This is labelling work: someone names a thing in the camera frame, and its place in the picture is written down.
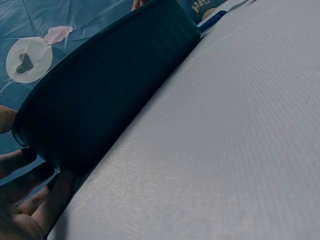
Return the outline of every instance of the blue object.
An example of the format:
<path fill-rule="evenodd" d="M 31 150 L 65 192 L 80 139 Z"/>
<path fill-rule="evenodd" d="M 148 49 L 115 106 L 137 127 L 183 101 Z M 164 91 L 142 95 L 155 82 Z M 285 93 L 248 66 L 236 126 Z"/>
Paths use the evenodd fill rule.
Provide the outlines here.
<path fill-rule="evenodd" d="M 207 29 L 211 28 L 213 25 L 215 25 L 225 14 L 227 11 L 221 10 L 214 16 L 210 17 L 208 20 L 206 20 L 202 25 L 198 26 L 200 29 L 200 32 L 203 33 Z"/>

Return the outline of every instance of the pink cloud print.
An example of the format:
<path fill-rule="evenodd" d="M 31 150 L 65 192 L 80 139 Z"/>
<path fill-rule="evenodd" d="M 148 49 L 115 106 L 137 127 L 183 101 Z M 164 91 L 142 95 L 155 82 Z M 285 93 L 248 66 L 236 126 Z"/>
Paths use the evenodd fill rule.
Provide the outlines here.
<path fill-rule="evenodd" d="M 53 26 L 48 30 L 48 34 L 44 36 L 44 40 L 48 45 L 62 42 L 73 31 L 72 26 Z"/>

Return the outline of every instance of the white fabric surface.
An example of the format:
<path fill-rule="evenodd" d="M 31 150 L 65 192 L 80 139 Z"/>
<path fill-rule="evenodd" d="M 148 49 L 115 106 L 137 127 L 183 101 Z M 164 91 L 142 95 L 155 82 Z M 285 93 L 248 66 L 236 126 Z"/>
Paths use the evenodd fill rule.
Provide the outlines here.
<path fill-rule="evenodd" d="M 49 239 L 318 240 L 319 12 L 257 0 L 224 16 Z"/>

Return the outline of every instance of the dark green bowl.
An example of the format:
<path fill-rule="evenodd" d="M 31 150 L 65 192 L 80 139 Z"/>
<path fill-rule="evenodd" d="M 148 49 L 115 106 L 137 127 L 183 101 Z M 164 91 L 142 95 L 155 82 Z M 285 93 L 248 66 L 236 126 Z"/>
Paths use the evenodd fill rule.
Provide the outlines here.
<path fill-rule="evenodd" d="M 50 70 L 18 111 L 13 136 L 56 167 L 85 172 L 199 40 L 176 0 L 146 4 Z"/>

